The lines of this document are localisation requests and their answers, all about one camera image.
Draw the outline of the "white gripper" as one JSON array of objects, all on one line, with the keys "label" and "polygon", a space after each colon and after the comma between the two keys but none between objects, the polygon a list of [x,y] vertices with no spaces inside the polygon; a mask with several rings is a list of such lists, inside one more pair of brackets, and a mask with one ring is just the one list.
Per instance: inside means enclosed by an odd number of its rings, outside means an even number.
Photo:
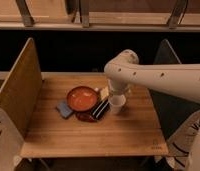
[{"label": "white gripper", "polygon": [[111,95],[122,95],[122,94],[125,94],[129,90],[129,85],[126,83],[109,79],[108,88],[109,88],[109,93]]}]

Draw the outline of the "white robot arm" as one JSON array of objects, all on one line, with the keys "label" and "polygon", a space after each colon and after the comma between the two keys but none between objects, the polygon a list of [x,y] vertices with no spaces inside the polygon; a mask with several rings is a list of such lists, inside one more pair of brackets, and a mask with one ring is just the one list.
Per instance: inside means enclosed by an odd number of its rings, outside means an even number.
[{"label": "white robot arm", "polygon": [[137,54],[122,51],[104,67],[110,92],[122,95],[131,84],[151,90],[169,154],[165,160],[177,171],[200,171],[200,64],[141,65]]}]

